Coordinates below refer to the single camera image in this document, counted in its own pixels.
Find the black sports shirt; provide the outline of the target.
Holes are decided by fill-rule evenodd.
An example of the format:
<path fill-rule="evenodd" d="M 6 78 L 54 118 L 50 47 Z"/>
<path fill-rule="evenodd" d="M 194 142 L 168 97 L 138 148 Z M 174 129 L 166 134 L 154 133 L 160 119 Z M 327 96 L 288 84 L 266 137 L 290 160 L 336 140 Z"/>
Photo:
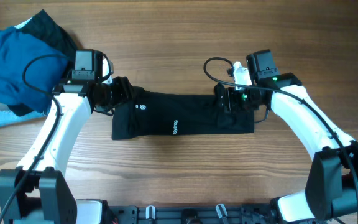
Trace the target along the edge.
<path fill-rule="evenodd" d="M 248 134 L 254 132 L 254 113 L 230 112 L 224 105 L 224 86 L 213 95 L 175 95 L 136 86 L 135 98 L 116 107 L 113 140 L 138 136 L 195 134 Z"/>

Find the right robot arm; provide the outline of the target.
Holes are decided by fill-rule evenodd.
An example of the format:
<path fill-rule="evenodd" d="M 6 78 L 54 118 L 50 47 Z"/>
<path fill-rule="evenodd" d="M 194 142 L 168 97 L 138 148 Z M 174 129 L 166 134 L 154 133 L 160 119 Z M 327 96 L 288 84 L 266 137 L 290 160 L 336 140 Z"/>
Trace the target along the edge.
<path fill-rule="evenodd" d="M 269 50 L 230 63 L 223 107 L 256 110 L 281 117 L 304 145 L 312 165 L 304 190 L 277 197 L 254 210 L 266 223 L 324 223 L 358 216 L 358 141 L 338 128 L 312 101 L 302 82 L 281 73 Z"/>

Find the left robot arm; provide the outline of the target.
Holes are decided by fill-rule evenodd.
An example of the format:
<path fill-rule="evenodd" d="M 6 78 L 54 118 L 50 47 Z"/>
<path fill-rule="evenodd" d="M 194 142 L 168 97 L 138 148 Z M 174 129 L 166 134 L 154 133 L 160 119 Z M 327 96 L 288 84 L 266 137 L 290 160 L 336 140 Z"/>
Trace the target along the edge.
<path fill-rule="evenodd" d="M 79 132 L 93 113 L 113 116 L 135 96 L 127 77 L 97 50 L 76 52 L 74 67 L 52 90 L 24 84 L 51 102 L 47 119 L 15 169 L 0 170 L 0 223 L 118 223 L 105 200 L 77 200 L 66 180 Z"/>

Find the black folded garment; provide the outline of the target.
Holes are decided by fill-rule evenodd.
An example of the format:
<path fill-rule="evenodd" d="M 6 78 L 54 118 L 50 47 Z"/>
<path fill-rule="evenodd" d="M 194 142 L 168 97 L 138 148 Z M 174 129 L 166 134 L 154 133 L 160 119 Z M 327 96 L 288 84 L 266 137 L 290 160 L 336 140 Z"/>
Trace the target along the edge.
<path fill-rule="evenodd" d="M 12 82 L 12 92 L 17 101 L 16 105 L 8 107 L 17 116 L 24 116 L 33 111 L 41 113 L 50 104 L 50 99 L 23 82 L 22 73 L 26 65 L 35 57 L 46 54 L 63 54 L 67 57 L 39 60 L 26 72 L 27 82 L 51 92 L 73 67 L 71 61 L 75 59 L 78 47 L 70 35 L 44 10 L 12 32 L 8 41 L 12 46 L 7 55 L 7 77 Z"/>

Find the right white rail clip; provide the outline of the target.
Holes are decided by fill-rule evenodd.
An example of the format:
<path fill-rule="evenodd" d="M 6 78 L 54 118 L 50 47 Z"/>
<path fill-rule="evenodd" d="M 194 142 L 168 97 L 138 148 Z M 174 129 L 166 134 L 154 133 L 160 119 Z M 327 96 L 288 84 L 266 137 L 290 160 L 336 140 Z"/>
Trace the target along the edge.
<path fill-rule="evenodd" d="M 224 204 L 222 204 L 222 203 L 217 204 L 215 209 L 216 209 L 216 213 L 217 213 L 219 219 L 223 220 L 228 217 L 227 210 L 226 210 L 226 207 Z"/>

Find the white rail clip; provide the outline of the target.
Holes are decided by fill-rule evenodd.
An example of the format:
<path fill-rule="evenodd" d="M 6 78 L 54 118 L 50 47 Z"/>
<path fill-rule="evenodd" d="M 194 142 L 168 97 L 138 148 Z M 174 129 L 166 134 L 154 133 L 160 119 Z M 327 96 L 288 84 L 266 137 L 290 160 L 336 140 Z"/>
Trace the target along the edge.
<path fill-rule="evenodd" d="M 145 218 L 147 220 L 156 219 L 156 208 L 153 205 L 149 205 L 145 209 Z"/>
<path fill-rule="evenodd" d="M 226 207 L 224 204 L 222 204 L 222 203 L 217 204 L 215 209 L 216 209 L 216 213 L 217 213 L 219 219 L 223 220 L 228 217 L 227 210 L 226 210 Z"/>

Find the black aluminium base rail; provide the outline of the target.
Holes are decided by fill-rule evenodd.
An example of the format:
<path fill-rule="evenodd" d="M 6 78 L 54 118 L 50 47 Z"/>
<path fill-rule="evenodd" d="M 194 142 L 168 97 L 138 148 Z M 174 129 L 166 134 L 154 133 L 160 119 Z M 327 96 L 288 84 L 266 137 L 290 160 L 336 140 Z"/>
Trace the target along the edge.
<path fill-rule="evenodd" d="M 276 213 L 267 204 L 244 204 L 241 206 L 225 205 L 228 217 L 219 219 L 215 206 L 206 207 L 158 207 L 156 219 L 145 218 L 146 207 L 111 206 L 112 222 L 122 224 L 263 224 L 276 223 Z"/>

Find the left white rail clip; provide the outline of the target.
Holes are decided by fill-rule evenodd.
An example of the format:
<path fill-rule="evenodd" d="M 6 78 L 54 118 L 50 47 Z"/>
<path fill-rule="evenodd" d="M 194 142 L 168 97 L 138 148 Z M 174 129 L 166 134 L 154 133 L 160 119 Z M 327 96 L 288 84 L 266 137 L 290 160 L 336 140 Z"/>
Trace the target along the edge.
<path fill-rule="evenodd" d="M 156 219 L 156 208 L 153 205 L 149 205 L 145 209 L 145 218 L 147 220 Z"/>

